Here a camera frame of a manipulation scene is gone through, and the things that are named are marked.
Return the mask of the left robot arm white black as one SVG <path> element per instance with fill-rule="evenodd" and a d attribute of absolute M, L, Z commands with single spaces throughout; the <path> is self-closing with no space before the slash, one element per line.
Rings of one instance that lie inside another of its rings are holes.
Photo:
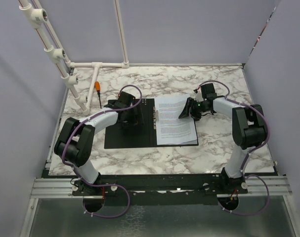
<path fill-rule="evenodd" d="M 117 100 L 105 105 L 100 112 L 82 119 L 65 120 L 54 146 L 54 153 L 62 163 L 71 167 L 76 175 L 85 180 L 84 189 L 90 195 L 100 191 L 100 173 L 90 161 L 94 136 L 105 128 L 121 123 L 136 125 L 139 122 L 138 106 L 142 99 L 121 91 Z"/>

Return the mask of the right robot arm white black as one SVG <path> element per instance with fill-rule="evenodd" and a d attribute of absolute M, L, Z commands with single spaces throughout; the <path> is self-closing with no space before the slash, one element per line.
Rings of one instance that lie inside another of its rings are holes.
<path fill-rule="evenodd" d="M 211 80 L 203 82 L 195 93 L 201 92 L 202 100 L 187 98 L 179 119 L 192 117 L 199 121 L 204 112 L 223 114 L 232 120 L 232 138 L 235 143 L 230 160 L 219 180 L 219 189 L 230 193 L 237 186 L 235 179 L 244 177 L 250 154 L 267 144 L 270 128 L 265 119 L 263 108 L 259 104 L 247 105 L 229 99 L 230 89 L 224 83 Z"/>

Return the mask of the grey black file folder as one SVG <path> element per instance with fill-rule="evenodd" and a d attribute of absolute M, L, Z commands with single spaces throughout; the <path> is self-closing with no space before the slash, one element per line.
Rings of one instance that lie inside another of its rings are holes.
<path fill-rule="evenodd" d="M 142 111 L 143 124 L 125 126 L 117 123 L 107 127 L 105 129 L 105 149 L 159 147 L 154 129 L 154 99 L 143 99 L 138 106 Z"/>

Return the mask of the printed paper sheet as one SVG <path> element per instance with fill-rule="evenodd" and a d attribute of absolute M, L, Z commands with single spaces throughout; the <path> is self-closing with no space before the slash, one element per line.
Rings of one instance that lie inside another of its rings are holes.
<path fill-rule="evenodd" d="M 197 141 L 192 118 L 162 119 L 156 123 L 157 145 L 194 144 Z"/>
<path fill-rule="evenodd" d="M 158 96 L 154 98 L 156 112 L 156 139 L 158 146 L 196 146 L 198 137 L 193 118 L 179 119 L 189 94 Z"/>

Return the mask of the metal folder clip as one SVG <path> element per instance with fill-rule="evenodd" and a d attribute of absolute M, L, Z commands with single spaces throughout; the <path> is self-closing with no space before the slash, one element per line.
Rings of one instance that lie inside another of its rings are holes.
<path fill-rule="evenodd" d="M 158 115 L 158 110 L 155 108 L 155 107 L 153 107 L 153 128 L 154 128 L 154 130 L 156 130 L 156 123 L 157 123 L 157 121 L 159 120 L 159 115 Z"/>

